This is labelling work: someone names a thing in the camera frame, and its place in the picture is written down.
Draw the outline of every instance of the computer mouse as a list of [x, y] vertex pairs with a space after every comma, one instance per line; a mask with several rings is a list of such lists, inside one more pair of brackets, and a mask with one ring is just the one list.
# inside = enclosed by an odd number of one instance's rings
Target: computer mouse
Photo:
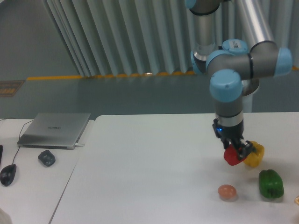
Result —
[[55, 156], [49, 151], [43, 151], [39, 154], [38, 159], [46, 166], [51, 166], [56, 160]]
[[15, 164], [4, 167], [0, 172], [0, 182], [6, 187], [9, 186], [14, 181], [16, 171], [17, 165]]

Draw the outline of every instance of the laptop lid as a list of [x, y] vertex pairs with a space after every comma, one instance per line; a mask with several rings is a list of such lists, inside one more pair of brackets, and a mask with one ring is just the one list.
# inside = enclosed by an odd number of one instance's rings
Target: laptop lid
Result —
[[17, 142], [20, 147], [74, 149], [90, 113], [39, 113]]

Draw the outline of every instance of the yellow floor stripe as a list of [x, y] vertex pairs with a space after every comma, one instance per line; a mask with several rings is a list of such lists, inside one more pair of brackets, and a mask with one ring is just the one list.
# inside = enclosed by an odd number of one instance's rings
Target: yellow floor stripe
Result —
[[[183, 75], [194, 75], [193, 71], [188, 71], [186, 73], [176, 71], [173, 72], [172, 74], [169, 74], [167, 72], [159, 72], [157, 76], [183, 76]], [[91, 77], [82, 77], [80, 75], [77, 76], [40, 76], [40, 77], [28, 77], [26, 80], [54, 80], [54, 79], [80, 79], [80, 78], [85, 78], [85, 79], [92, 79], [92, 78], [114, 78], [114, 77], [146, 77], [146, 76], [153, 76], [152, 73], [144, 73], [144, 74], [138, 74], [138, 73], [133, 73], [131, 75], [127, 74], [118, 74], [117, 76], [114, 76], [112, 74], [109, 75], [95, 75]]]
[[51, 80], [51, 79], [76, 79], [83, 78], [82, 76], [41, 76], [41, 77], [28, 77], [26, 80]]

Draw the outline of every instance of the blue joint cap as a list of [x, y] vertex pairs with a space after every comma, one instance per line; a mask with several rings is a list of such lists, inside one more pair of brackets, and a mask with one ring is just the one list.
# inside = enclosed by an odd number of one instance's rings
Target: blue joint cap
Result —
[[239, 39], [226, 40], [223, 42], [222, 48], [232, 55], [244, 55], [248, 53], [247, 43]]
[[186, 8], [190, 9], [195, 6], [196, 0], [185, 0]]
[[232, 69], [222, 69], [215, 72], [210, 80], [210, 93], [220, 102], [228, 103], [242, 94], [242, 81], [238, 72]]
[[276, 61], [274, 77], [283, 76], [291, 72], [293, 66], [292, 54], [288, 48], [280, 48]]
[[194, 60], [193, 51], [191, 51], [190, 57], [191, 57], [191, 63], [192, 63], [193, 71], [195, 72], [195, 74], [202, 75], [202, 72], [199, 70], [199, 68], [197, 67], [197, 64]]
[[209, 66], [209, 63], [219, 55], [231, 55], [231, 54], [224, 50], [213, 51], [206, 60], [206, 70], [207, 70], [207, 67]]

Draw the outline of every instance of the gray floor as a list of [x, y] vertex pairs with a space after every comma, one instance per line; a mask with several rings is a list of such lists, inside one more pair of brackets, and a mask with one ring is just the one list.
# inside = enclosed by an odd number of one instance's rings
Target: gray floor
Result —
[[[299, 71], [260, 80], [253, 112], [299, 112]], [[26, 81], [0, 98], [0, 118], [32, 119], [39, 112], [106, 114], [213, 113], [203, 76]]]

